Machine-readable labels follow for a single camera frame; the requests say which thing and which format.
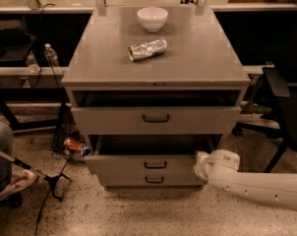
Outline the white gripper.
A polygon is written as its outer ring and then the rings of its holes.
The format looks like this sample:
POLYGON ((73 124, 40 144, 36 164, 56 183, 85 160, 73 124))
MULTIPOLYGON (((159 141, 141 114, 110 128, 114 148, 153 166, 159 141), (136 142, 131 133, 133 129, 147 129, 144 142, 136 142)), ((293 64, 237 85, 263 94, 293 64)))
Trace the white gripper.
POLYGON ((196 151, 195 174, 202 180, 207 181, 215 163, 215 157, 205 151, 196 151))

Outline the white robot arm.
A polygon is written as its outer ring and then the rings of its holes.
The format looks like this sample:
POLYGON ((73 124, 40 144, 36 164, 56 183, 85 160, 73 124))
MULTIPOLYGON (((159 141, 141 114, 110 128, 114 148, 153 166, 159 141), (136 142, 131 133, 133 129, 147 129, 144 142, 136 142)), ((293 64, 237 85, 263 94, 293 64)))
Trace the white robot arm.
POLYGON ((297 174, 239 172, 240 156, 226 149, 196 152, 196 175, 213 188, 297 211, 297 174))

